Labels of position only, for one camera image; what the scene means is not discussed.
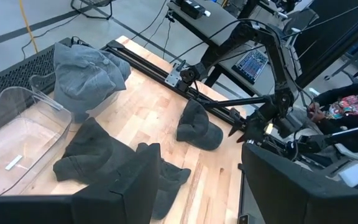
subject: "wooden tabletop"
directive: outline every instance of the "wooden tabletop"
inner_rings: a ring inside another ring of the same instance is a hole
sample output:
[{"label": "wooden tabletop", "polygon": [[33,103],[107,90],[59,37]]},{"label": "wooden tabletop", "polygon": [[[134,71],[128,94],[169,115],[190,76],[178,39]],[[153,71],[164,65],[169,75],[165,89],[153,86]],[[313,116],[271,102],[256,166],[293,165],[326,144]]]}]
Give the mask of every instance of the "wooden tabletop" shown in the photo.
[{"label": "wooden tabletop", "polygon": [[[168,62],[127,37],[122,36],[117,41],[163,70],[169,72],[172,69]],[[226,100],[202,83],[198,86],[210,98]],[[140,142],[159,142],[166,161],[191,169],[191,175],[182,185],[169,214],[164,220],[152,220],[151,223],[236,223],[241,185],[241,172],[237,169],[241,162],[241,144],[237,144],[236,139],[241,134],[228,138],[230,125],[209,114],[209,120],[224,132],[218,149],[203,151],[185,142],[176,142],[178,120],[187,100],[134,69],[126,87],[127,90],[120,92],[117,100],[96,117],[97,122],[112,137],[133,149]],[[64,145],[43,156],[31,168],[30,175],[7,194],[73,194],[86,187],[74,180],[57,182],[52,170],[74,135],[75,131],[70,131]]]}]

